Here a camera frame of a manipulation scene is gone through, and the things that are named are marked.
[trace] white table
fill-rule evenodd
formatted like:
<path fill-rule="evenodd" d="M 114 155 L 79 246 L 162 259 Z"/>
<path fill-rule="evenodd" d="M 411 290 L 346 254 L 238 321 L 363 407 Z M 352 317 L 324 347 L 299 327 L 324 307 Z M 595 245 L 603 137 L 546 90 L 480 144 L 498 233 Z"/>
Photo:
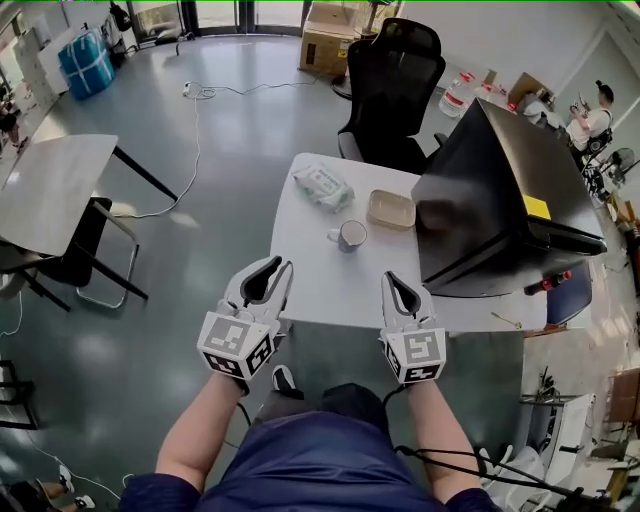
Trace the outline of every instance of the white table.
<path fill-rule="evenodd" d="M 111 155 L 176 199 L 125 154 L 115 135 L 68 135 L 31 143 L 0 165 L 0 237 L 33 252 L 62 256 Z"/>
<path fill-rule="evenodd" d="M 356 199 L 344 211 L 321 211 L 302 194 L 292 172 L 313 162 L 322 162 L 338 172 L 355 190 Z M 383 189 L 411 197 L 418 176 L 374 165 L 303 153 L 295 157 L 282 188 L 271 238 L 271 255 L 280 255 L 294 265 L 294 278 L 282 316 L 292 321 L 345 326 L 384 327 L 381 279 L 387 270 L 419 281 L 418 244 L 415 230 L 396 232 L 366 220 L 369 194 Z M 362 222 L 368 231 L 364 245 L 345 254 L 327 240 L 327 231 L 349 219 Z M 522 291 L 508 296 L 460 299 L 434 296 L 438 323 L 448 331 L 511 331 L 546 325 L 547 298 Z"/>

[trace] cardboard box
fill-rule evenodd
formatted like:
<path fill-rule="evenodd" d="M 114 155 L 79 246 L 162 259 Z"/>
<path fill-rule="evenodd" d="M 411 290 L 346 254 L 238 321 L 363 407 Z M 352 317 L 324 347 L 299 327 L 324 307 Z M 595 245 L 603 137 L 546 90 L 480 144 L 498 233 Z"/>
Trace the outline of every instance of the cardboard box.
<path fill-rule="evenodd" d="M 542 82 L 533 78 L 529 73 L 522 73 L 517 82 L 513 84 L 513 87 L 509 91 L 508 98 L 509 103 L 520 104 L 522 98 L 528 93 L 537 93 L 540 89 L 544 89 L 549 94 L 553 95 L 551 90 L 546 87 Z"/>
<path fill-rule="evenodd" d="M 347 72 L 347 51 L 356 38 L 354 10 L 345 3 L 314 2 L 302 32 L 298 69 L 329 75 Z"/>

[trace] person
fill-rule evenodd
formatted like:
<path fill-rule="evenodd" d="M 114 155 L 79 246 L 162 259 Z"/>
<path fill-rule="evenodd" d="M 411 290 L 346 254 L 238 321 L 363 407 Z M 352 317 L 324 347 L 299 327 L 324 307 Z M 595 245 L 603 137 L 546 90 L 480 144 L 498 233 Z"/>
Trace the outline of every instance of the person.
<path fill-rule="evenodd" d="M 574 159 L 579 159 L 587 149 L 589 139 L 602 135 L 613 124 L 611 107 L 613 106 L 613 91 L 611 87 L 596 81 L 598 86 L 598 103 L 600 108 L 591 110 L 586 102 L 582 102 L 585 112 L 577 105 L 572 105 L 571 122 L 567 126 L 569 135 L 569 149 Z"/>
<path fill-rule="evenodd" d="M 499 510 L 475 475 L 426 465 L 432 495 L 394 453 L 385 408 L 373 392 L 345 384 L 304 400 L 286 366 L 221 482 L 205 481 L 225 438 L 241 388 L 214 373 L 167 434 L 155 473 L 129 479 L 120 512 L 242 510 Z M 434 381 L 407 390 L 418 446 L 471 452 Z M 430 453 L 477 471 L 475 457 Z"/>
<path fill-rule="evenodd" d="M 22 142 L 20 141 L 18 119 L 15 115 L 11 114 L 6 107 L 0 108 L 0 130 L 9 136 L 9 140 L 12 142 L 13 147 L 16 148 L 16 152 L 21 153 L 29 137 L 25 137 Z"/>
<path fill-rule="evenodd" d="M 78 512 L 82 509 L 95 508 L 89 496 L 75 498 L 74 502 L 61 508 L 51 503 L 64 494 L 73 494 L 71 473 L 60 465 L 57 483 L 27 480 L 11 485 L 0 484 L 0 510 L 7 512 Z"/>

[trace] white shirt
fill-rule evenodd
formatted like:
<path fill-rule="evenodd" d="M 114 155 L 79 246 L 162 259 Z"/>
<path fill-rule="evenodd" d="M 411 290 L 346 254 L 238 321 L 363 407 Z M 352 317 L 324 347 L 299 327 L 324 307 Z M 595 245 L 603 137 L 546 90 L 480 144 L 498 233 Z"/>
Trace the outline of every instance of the white shirt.
<path fill-rule="evenodd" d="M 597 137 L 611 126 L 611 112 L 604 108 L 596 108 L 587 114 L 587 124 L 589 131 L 585 130 L 577 119 L 573 119 L 567 126 L 567 133 L 571 137 L 571 142 L 580 151 L 584 151 L 587 142 L 591 137 Z"/>

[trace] gray concrete floor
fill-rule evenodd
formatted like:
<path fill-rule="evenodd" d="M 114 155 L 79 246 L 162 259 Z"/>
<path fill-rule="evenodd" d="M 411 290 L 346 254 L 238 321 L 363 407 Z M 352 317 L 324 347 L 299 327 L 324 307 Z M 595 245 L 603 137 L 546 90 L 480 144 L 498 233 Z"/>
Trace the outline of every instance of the gray concrete floor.
<path fill-rule="evenodd" d="M 193 102 L 182 97 L 184 82 L 240 90 L 260 83 L 310 82 L 313 75 L 296 69 L 299 44 L 295 38 L 229 37 L 185 43 L 180 57 L 173 46 L 143 51 L 106 91 L 82 103 L 63 97 L 35 139 L 116 134 L 126 152 L 182 191 L 196 151 Z M 321 77 L 312 86 L 247 96 L 221 92 L 198 104 L 202 155 L 193 189 L 169 215 L 126 221 L 140 237 L 133 281 L 149 294 L 147 303 L 131 296 L 120 311 L 109 314 L 76 300 L 71 288 L 47 282 L 72 305 L 65 314 L 31 291 L 23 292 L 22 329 L 2 339 L 0 349 L 23 378 L 36 383 L 41 429 L 33 439 L 72 471 L 120 493 L 125 474 L 153 469 L 164 435 L 208 376 L 195 349 L 205 313 L 238 269 L 269 254 L 280 190 L 293 157 L 301 152 L 338 156 L 336 133 L 351 107 L 328 84 Z M 437 100 L 432 99 L 417 136 L 426 154 L 436 147 L 432 134 L 453 127 L 437 110 Z M 115 159 L 97 193 L 113 199 L 120 211 L 147 213 L 169 205 L 168 198 Z M 108 228 L 98 256 L 122 270 L 126 251 L 122 236 Z M 95 295 L 113 298 L 119 292 L 98 275 L 95 279 Z M 17 301 L 5 303 L 0 325 L 11 329 L 17 314 Z M 377 335 L 299 324 L 270 364 L 291 364 L 312 398 L 347 381 L 383 396 L 394 382 Z M 449 347 L 442 388 L 472 441 L 495 451 L 515 428 L 522 336 L 463 335 Z M 347 362 L 336 365 L 338 357 Z M 264 369 L 253 381 L 244 400 L 250 414 L 266 396 L 269 379 Z M 396 442 L 412 443 L 402 397 L 392 400 L 389 414 Z M 240 442 L 245 431 L 237 414 L 229 441 Z M 233 454 L 232 448 L 223 448 L 210 483 L 219 480 Z M 23 432 L 0 429 L 2 478 L 52 479 L 56 474 L 56 463 L 35 451 Z M 107 493 L 85 482 L 77 487 L 99 505 L 114 504 Z"/>

